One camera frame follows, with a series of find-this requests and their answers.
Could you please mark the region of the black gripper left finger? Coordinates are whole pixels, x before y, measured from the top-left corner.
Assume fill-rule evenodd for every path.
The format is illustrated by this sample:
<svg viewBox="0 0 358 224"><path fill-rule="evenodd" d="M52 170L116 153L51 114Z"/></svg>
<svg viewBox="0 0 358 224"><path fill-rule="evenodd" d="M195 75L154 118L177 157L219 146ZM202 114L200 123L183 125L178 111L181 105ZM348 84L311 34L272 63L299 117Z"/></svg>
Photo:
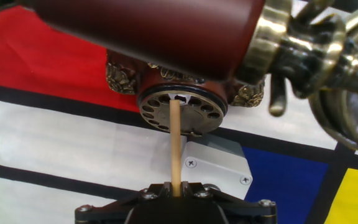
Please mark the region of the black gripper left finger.
<svg viewBox="0 0 358 224"><path fill-rule="evenodd" d="M82 205L75 210L75 223L125 223L137 205L172 196L172 184L152 184L134 195L103 207Z"/></svg>

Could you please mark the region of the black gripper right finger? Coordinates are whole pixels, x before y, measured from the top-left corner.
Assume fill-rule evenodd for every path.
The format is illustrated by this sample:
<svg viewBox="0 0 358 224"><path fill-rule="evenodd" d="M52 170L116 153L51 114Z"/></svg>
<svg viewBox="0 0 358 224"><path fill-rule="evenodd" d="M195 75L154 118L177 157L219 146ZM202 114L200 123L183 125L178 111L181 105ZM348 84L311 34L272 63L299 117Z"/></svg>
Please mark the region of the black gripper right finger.
<svg viewBox="0 0 358 224"><path fill-rule="evenodd" d="M216 203L223 211L228 223L277 223L277 204L268 199L247 202L201 183L181 183L184 197Z"/></svg>

